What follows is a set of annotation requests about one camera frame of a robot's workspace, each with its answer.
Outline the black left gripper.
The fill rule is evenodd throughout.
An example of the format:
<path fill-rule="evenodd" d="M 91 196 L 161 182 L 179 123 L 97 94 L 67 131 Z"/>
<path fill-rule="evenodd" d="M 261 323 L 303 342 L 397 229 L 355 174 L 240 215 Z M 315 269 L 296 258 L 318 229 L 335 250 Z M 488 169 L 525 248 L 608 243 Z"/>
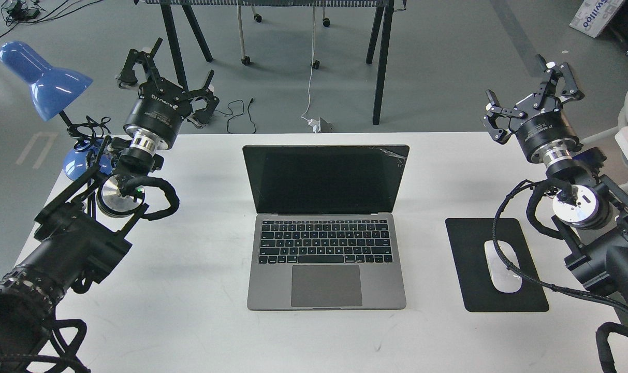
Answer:
<path fill-rule="evenodd" d="M 209 70 L 203 86 L 193 91 L 188 91 L 186 85 L 182 88 L 172 82 L 158 82 L 162 76 L 154 57 L 162 42 L 158 38 L 148 52 L 130 49 L 116 82 L 119 88 L 137 88 L 136 65 L 143 68 L 147 81 L 155 81 L 139 87 L 138 100 L 125 121 L 124 132 L 133 136 L 137 130 L 148 130 L 163 141 L 174 141 L 184 120 L 196 128 L 208 126 L 220 100 L 210 88 L 214 70 Z M 204 106 L 193 109 L 192 103 L 199 101 Z"/>

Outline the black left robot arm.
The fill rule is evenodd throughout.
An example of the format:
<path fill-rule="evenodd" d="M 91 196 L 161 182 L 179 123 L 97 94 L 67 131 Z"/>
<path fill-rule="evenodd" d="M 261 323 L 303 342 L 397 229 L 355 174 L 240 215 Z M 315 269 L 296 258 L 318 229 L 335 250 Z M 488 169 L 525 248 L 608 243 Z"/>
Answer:
<path fill-rule="evenodd" d="M 72 184 L 35 217 L 39 246 L 0 280 L 0 372 L 26 372 L 34 363 L 51 364 L 50 372 L 87 372 L 77 358 L 86 323 L 58 320 L 57 305 L 68 290 L 85 293 L 117 267 L 139 220 L 160 220 L 179 208 L 174 187 L 151 176 L 163 165 L 158 151 L 172 148 L 184 120 L 207 125 L 219 100 L 210 90 L 214 71 L 193 91 L 163 78 L 154 62 L 161 44 L 130 50 L 117 78 L 121 88 L 138 90 L 125 139 L 107 134 L 105 118 L 88 118 L 81 132 L 64 113 L 91 78 L 51 66 L 24 42 L 1 48 L 1 62 L 29 85 L 39 115 L 59 115 L 77 144 L 64 167 Z"/>

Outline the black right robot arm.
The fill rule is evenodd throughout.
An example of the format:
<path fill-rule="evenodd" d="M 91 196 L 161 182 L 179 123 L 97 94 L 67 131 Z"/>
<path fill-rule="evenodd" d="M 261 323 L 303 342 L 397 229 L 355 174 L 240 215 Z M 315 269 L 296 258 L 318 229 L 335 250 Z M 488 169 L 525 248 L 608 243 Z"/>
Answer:
<path fill-rule="evenodd" d="M 602 303 L 628 314 L 628 194 L 607 175 L 600 174 L 606 161 L 597 147 L 583 150 L 562 111 L 564 104 L 582 100 L 569 64 L 535 57 L 542 71 L 538 88 L 511 107 L 499 104 L 487 90 L 487 112 L 482 123 L 493 141 L 505 144 L 515 136 L 525 158 L 543 164 L 546 178 L 523 180 L 508 193 L 493 218 L 492 241 L 498 258 L 526 281 L 588 302 Z M 532 195 L 527 220 L 537 232 L 563 240 L 570 254 L 565 267 L 583 290 L 546 283 L 524 273 L 499 246 L 498 220 L 509 201 L 525 189 Z M 615 372 L 609 336 L 628 338 L 628 326 L 603 323 L 595 333 L 598 361 L 604 372 Z"/>

